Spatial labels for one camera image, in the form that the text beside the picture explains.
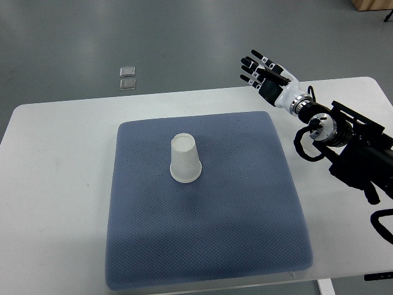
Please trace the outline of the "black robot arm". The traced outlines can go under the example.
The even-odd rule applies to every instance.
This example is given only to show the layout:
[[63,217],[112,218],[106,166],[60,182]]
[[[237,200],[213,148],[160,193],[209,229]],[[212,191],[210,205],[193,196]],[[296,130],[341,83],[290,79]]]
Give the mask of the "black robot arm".
[[300,157],[328,159],[330,174],[363,191],[372,205],[379,203],[377,187],[392,197],[392,137],[382,125],[337,101],[331,109],[317,103],[312,86],[295,109],[306,124],[294,138]]

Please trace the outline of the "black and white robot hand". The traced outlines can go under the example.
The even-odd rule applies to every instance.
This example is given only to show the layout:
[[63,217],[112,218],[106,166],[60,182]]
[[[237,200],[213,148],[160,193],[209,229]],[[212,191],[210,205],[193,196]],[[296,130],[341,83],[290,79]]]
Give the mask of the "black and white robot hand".
[[297,78],[258,51],[252,50],[251,54],[251,57],[241,59],[244,73],[240,78],[253,86],[272,106],[293,112],[295,103],[306,96],[306,92],[300,89]]

